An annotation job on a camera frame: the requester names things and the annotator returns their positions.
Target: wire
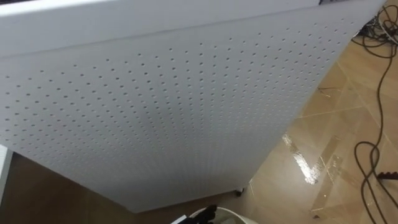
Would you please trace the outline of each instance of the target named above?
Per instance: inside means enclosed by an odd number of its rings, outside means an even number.
[[[394,20],[391,19],[391,16],[389,15],[387,9],[393,8],[396,10],[396,18]],[[381,15],[385,14],[387,16],[387,19],[384,22],[381,22]],[[397,36],[398,36],[398,7],[397,6],[387,6],[383,7],[381,11],[378,12],[377,16],[373,18],[371,21],[369,21],[364,28],[359,32],[361,34],[361,42],[357,42],[354,39],[352,40],[355,44],[361,45],[364,47],[364,49],[369,52],[371,55],[379,57],[379,58],[386,58],[389,59],[388,65],[386,70],[381,76],[381,79],[379,81],[379,84],[377,86],[377,105],[379,108],[379,114],[380,114],[380,130],[379,130],[379,135],[377,137],[376,143],[372,143],[369,141],[361,141],[358,142],[355,147],[354,147],[354,156],[355,156],[355,161],[359,167],[359,169],[362,172],[362,175],[364,177],[362,184],[361,184],[361,198],[364,203],[365,209],[369,215],[369,218],[371,219],[373,224],[377,224],[373,214],[370,212],[370,209],[368,207],[368,204],[365,199],[364,195],[364,188],[367,185],[369,187],[369,191],[372,195],[373,201],[376,205],[376,208],[385,224],[388,224],[380,206],[379,202],[377,201],[377,198],[374,194],[373,188],[369,182],[369,178],[373,175],[378,184],[382,187],[383,191],[388,195],[392,203],[398,208],[398,203],[397,201],[393,198],[391,193],[386,189],[386,187],[383,185],[383,183],[377,178],[376,174],[376,167],[379,164],[380,160],[380,150],[379,150],[379,145],[382,139],[383,135],[383,130],[384,130],[384,113],[383,113],[383,108],[381,104],[381,87],[384,81],[384,78],[386,77],[389,69],[391,68],[393,58],[397,55],[397,47],[398,47],[398,41],[397,41]],[[377,44],[367,44],[367,42],[378,42]],[[383,45],[389,45],[390,46],[390,54],[389,55],[380,55],[375,52],[373,52],[371,49],[374,49],[376,47],[380,47]],[[368,145],[371,146],[372,149],[369,153],[369,160],[371,163],[371,170],[366,173],[358,159],[358,147],[361,145]]]

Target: wooden floor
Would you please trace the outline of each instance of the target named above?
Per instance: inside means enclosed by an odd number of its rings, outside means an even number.
[[[388,54],[387,49],[378,50]],[[353,149],[358,141],[377,138],[376,88],[387,63],[350,44],[241,198],[223,194],[135,215],[16,155],[0,223],[163,224],[211,203],[263,224],[371,223],[359,193],[363,178]],[[386,123],[378,171],[398,171],[397,71],[395,59],[381,91]],[[366,170],[369,151],[367,146],[359,148]],[[398,182],[386,181],[386,187],[398,199]],[[398,212],[379,187],[376,195],[387,219],[397,223]],[[374,202],[368,204],[375,212]]]

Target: white pegboard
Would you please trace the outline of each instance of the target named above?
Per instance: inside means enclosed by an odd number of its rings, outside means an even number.
[[[1,143],[133,212],[238,189],[381,3],[3,57]]]

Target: white object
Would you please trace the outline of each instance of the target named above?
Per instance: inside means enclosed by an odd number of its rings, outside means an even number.
[[[197,216],[201,211],[205,208],[200,209],[190,215],[190,217]],[[246,218],[242,215],[238,215],[237,213],[232,212],[229,209],[218,207],[216,211],[216,217],[212,220],[214,224],[257,224],[255,221]]]
[[[382,3],[0,6],[0,143],[133,212],[245,187]]]
[[[10,168],[11,158],[12,158],[12,151],[0,145],[0,204],[2,201],[4,189],[6,188],[8,170]]]
[[[177,220],[175,220],[174,222],[172,222],[171,224],[179,224],[180,222],[182,222],[182,220],[186,219],[187,216],[183,215],[180,218],[178,218]]]

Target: black object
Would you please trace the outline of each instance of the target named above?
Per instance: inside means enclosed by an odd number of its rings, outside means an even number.
[[[377,175],[377,178],[379,180],[398,180],[398,172],[393,172],[393,173],[390,173],[390,172],[383,173],[383,172],[381,172],[379,175]]]
[[[32,0],[0,0],[0,5],[17,3],[17,2],[24,2],[24,1],[32,1]]]
[[[242,189],[242,191],[235,190],[235,196],[240,197],[240,196],[242,196],[243,192],[244,192],[244,189]]]
[[[217,205],[210,205],[193,218],[186,218],[179,224],[213,224],[216,217]]]

